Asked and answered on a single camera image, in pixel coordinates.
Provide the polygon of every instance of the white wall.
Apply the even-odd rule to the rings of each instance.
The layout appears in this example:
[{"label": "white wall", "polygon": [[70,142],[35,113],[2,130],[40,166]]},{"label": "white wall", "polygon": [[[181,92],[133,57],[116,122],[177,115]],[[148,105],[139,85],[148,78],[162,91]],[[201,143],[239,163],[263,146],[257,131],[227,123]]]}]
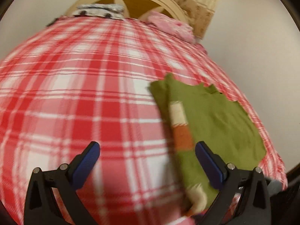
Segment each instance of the white wall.
[{"label": "white wall", "polygon": [[64,12],[76,0],[14,0],[0,21],[0,60]]},{"label": "white wall", "polygon": [[300,32],[280,0],[222,0],[202,44],[245,93],[283,158],[300,162]]}]

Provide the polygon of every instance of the bed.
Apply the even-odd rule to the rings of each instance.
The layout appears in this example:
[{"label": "bed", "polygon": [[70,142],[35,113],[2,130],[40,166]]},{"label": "bed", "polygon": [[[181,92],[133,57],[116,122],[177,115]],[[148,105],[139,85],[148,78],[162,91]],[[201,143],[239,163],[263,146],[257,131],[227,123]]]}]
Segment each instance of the bed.
[{"label": "bed", "polygon": [[[127,19],[68,17],[83,3],[123,4]],[[187,21],[173,0],[78,0],[0,63],[0,200],[18,224],[32,170],[69,163],[91,140],[101,155],[78,195],[98,224],[193,224],[181,217],[172,134],[148,90],[167,72],[190,85],[214,84],[238,101],[267,151],[259,166],[287,186],[245,95],[200,44],[147,26],[151,10]]]}]

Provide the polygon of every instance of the silver bolt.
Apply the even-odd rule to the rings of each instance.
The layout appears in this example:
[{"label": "silver bolt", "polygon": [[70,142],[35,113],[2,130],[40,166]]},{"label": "silver bolt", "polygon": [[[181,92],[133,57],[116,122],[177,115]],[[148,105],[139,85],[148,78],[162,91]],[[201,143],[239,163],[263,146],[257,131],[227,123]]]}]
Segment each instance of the silver bolt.
[{"label": "silver bolt", "polygon": [[59,166],[59,169],[61,169],[61,170],[66,170],[67,168],[68,168],[68,164],[66,164],[66,163]]},{"label": "silver bolt", "polygon": [[230,170],[233,170],[233,169],[236,168],[235,165],[234,165],[233,163],[228,163],[228,164],[227,164],[227,167],[228,167]]},{"label": "silver bolt", "polygon": [[33,170],[33,173],[38,173],[40,171],[40,168],[39,167],[36,167],[34,170]]},{"label": "silver bolt", "polygon": [[257,167],[255,168],[255,171],[258,172],[258,173],[261,173],[261,172],[262,172],[262,169],[261,169],[260,167],[257,166]]}]

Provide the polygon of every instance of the curved headboard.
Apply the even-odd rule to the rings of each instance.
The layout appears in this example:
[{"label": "curved headboard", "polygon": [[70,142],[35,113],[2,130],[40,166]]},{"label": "curved headboard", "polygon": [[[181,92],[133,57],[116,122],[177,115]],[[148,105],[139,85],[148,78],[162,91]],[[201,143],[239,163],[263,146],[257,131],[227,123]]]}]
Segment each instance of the curved headboard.
[{"label": "curved headboard", "polygon": [[166,14],[176,20],[187,23],[188,20],[174,0],[77,0],[65,13],[72,15],[80,4],[118,3],[124,6],[124,17],[144,21],[151,10]]}]

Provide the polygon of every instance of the blue gripper pad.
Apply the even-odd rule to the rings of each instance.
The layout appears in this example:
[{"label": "blue gripper pad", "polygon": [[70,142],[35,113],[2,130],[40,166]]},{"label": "blue gripper pad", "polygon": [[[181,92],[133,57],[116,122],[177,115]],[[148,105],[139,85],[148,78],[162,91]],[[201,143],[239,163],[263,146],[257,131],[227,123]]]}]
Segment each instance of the blue gripper pad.
[{"label": "blue gripper pad", "polygon": [[218,164],[222,166],[225,165],[225,163],[218,155],[213,154],[204,141],[200,141],[196,144],[195,153],[209,179],[210,185],[214,189],[221,190],[223,181],[226,179],[226,171],[222,172],[221,169],[224,170],[224,167],[219,168]]},{"label": "blue gripper pad", "polygon": [[100,145],[97,142],[92,141],[83,153],[76,156],[70,163],[70,183],[75,190],[82,188],[99,156]]}]

